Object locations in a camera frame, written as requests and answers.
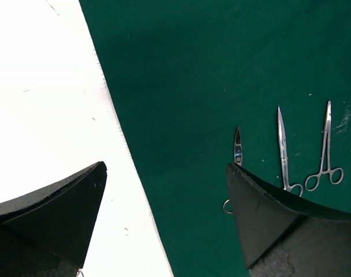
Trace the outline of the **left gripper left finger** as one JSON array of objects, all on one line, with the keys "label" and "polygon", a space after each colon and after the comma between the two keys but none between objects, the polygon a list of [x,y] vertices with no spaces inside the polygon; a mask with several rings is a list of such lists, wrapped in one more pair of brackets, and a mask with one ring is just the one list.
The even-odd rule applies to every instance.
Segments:
[{"label": "left gripper left finger", "polygon": [[107,180],[104,162],[0,203],[0,276],[76,276]]}]

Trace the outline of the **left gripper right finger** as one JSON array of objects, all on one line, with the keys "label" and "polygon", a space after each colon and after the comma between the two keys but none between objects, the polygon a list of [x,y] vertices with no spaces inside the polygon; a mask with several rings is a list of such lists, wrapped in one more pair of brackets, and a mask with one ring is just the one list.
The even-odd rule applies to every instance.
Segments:
[{"label": "left gripper right finger", "polygon": [[325,207],[228,164],[227,188],[252,276],[351,276],[351,213]]}]

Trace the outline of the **silver needle holder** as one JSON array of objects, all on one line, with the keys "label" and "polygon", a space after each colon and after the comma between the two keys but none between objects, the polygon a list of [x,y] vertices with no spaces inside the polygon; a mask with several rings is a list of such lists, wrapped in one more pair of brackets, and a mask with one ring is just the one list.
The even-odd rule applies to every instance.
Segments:
[{"label": "silver needle holder", "polygon": [[317,173],[309,175],[304,182],[304,187],[309,192],[317,189],[323,175],[328,175],[329,182],[333,185],[341,183],[344,177],[344,171],[341,167],[331,167],[331,123],[331,101],[328,100],[322,131],[323,138],[319,169]]}]

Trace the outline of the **silver surgical scissors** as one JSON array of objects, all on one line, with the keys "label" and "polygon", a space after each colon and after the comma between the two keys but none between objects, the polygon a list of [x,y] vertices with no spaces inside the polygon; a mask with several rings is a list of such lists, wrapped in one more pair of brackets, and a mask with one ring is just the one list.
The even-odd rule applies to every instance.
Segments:
[{"label": "silver surgical scissors", "polygon": [[[240,133],[240,128],[238,127],[236,132],[235,132],[235,136],[234,136],[234,163],[242,166],[242,143],[241,143],[241,133]],[[225,214],[227,215],[231,215],[233,213],[233,211],[229,211],[227,209],[227,205],[230,202],[229,199],[225,200],[225,202],[223,203],[222,209],[224,211]]]}]

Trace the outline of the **green surgical cloth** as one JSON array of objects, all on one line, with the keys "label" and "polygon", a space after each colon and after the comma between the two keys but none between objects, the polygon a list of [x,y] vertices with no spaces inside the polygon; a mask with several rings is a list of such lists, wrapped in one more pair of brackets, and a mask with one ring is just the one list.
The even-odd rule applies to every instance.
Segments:
[{"label": "green surgical cloth", "polygon": [[227,198],[243,165],[282,186],[317,173],[327,102],[331,165],[304,192],[351,213],[351,1],[81,1],[96,53],[175,276],[248,276]]}]

